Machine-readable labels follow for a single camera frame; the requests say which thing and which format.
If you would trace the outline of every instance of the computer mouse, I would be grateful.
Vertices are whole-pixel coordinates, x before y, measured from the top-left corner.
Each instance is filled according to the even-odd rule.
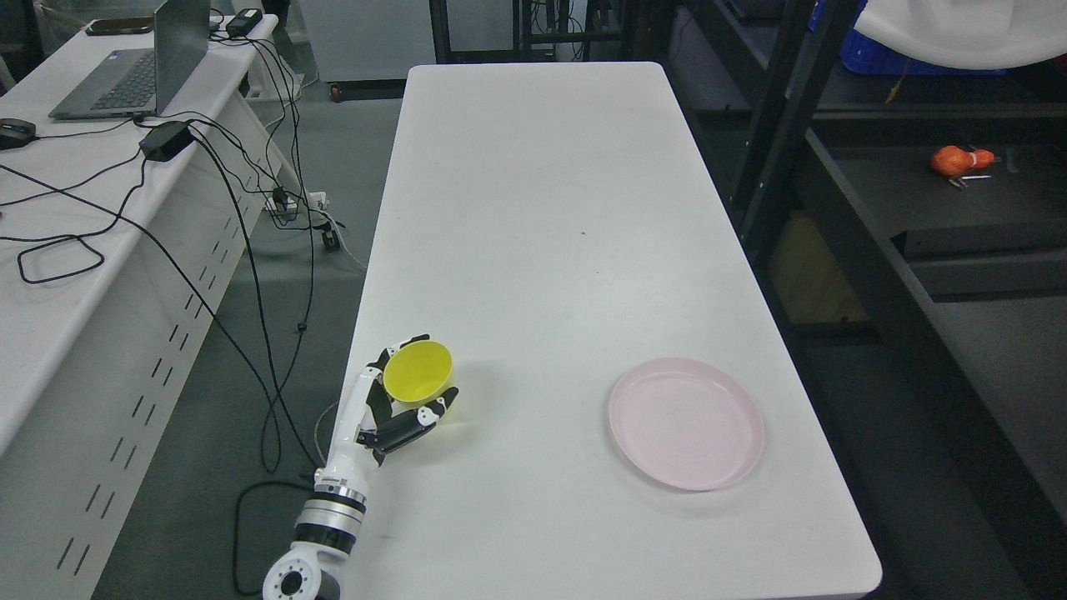
[[[37,126],[21,119],[0,119],[0,151],[20,148],[37,139]]]

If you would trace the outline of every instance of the desk leg panel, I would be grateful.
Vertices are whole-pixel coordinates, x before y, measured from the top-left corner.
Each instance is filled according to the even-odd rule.
[[[262,156],[265,136],[239,135],[257,140]],[[216,147],[252,189],[254,172],[237,151]],[[251,231],[262,196],[235,186],[235,209],[210,158],[194,152],[147,228],[213,310],[244,251],[236,215]],[[142,237],[0,460],[5,598],[92,596],[210,323]]]

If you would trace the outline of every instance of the robotic hand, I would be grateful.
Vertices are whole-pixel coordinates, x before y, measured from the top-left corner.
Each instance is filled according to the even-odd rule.
[[[355,377],[340,402],[325,467],[315,472],[315,491],[297,518],[296,539],[264,579],[264,600],[339,600],[340,569],[355,544],[366,514],[368,478],[385,455],[433,429],[459,389],[393,416],[382,382],[385,365],[419,335],[382,350]]]

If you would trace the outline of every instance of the laptop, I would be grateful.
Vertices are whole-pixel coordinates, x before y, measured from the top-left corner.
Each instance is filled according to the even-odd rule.
[[[207,53],[210,0],[166,0],[154,14],[155,48],[108,54],[48,116],[58,120],[163,114]]]

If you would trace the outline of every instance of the white cloth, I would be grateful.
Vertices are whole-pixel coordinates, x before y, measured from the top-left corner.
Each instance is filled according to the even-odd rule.
[[[1006,68],[1067,52],[1067,0],[870,0],[856,31],[931,64]]]

